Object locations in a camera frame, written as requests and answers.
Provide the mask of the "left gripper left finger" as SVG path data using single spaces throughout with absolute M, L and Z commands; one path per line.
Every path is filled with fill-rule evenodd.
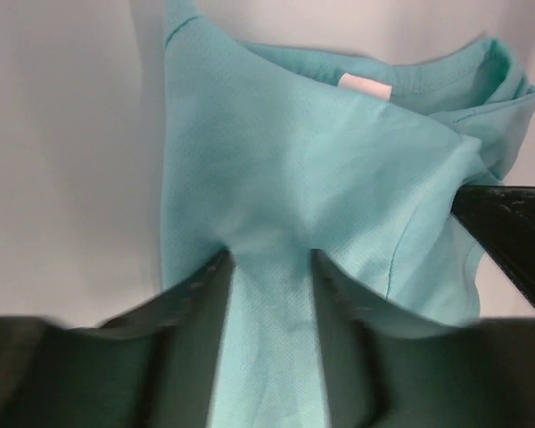
M 233 261 L 227 251 L 95 328 L 0 316 L 0 427 L 203 427 Z

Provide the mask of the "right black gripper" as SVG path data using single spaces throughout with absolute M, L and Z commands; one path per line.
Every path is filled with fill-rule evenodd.
M 451 212 L 535 308 L 535 186 L 464 185 Z

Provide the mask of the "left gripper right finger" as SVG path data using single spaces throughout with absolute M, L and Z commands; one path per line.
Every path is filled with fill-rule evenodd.
M 311 253 L 333 427 L 535 427 L 535 318 L 441 325 Z

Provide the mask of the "teal t-shirt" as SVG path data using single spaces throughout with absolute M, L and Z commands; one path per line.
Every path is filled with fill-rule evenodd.
M 481 247 L 457 189 L 499 184 L 535 112 L 511 51 L 484 39 L 436 62 L 244 44 L 190 1 L 165 4 L 162 280 L 235 259 L 212 427 L 322 427 L 309 252 L 447 325 L 479 316 Z M 392 86 L 389 101 L 338 87 Z

